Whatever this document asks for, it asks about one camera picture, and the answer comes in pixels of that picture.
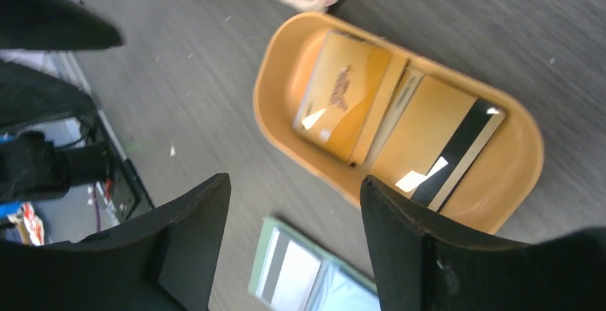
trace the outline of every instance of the wood grain surface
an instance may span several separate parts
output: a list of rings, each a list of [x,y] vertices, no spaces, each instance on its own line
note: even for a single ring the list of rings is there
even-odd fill
[[[293,9],[275,0],[86,4],[124,32],[126,46],[77,57],[154,202],[231,175],[211,310],[266,310],[246,287],[268,214],[372,274],[359,210],[270,146],[254,121],[265,47]],[[499,235],[537,242],[606,223],[606,0],[345,0],[335,14],[510,93],[534,115],[545,168]]]

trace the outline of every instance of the gray tabletop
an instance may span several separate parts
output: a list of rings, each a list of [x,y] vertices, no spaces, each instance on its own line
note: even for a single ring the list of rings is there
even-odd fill
[[[268,214],[372,275],[359,210],[268,144],[254,120],[265,47],[293,9],[275,0],[86,2],[120,26],[126,46],[77,58],[154,202],[231,175],[211,310],[265,310],[246,286]],[[499,235],[536,242],[606,222],[606,0],[346,0],[335,13],[510,93],[534,115],[545,168]]]

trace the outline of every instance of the orange tray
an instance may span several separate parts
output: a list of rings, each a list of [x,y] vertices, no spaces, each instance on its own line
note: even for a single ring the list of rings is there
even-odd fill
[[[332,16],[303,13],[286,21],[267,47],[254,88],[254,113],[263,135],[312,174],[359,207],[368,171],[350,167],[294,132],[292,122],[307,87],[324,35],[347,32],[392,51],[394,61],[432,74],[507,112],[441,214],[483,232],[496,232],[535,186],[543,165],[543,141],[528,111],[514,98],[482,82],[416,55]]]

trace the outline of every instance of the yellow bin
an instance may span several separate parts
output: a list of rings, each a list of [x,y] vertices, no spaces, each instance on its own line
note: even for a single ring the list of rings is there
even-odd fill
[[[543,141],[528,111],[511,96],[436,62],[398,47],[332,16],[303,13],[286,21],[272,37],[254,88],[254,113],[263,135],[312,174],[359,206],[368,175],[300,137],[292,128],[309,72],[324,35],[336,29],[392,51],[393,62],[437,76],[450,85],[498,105],[507,112],[440,213],[483,232],[495,233],[536,184],[543,165]]]

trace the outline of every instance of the book with black stripe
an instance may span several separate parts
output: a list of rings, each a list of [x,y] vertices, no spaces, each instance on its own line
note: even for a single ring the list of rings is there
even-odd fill
[[[408,70],[366,165],[406,197],[440,211],[505,113],[434,76]]]

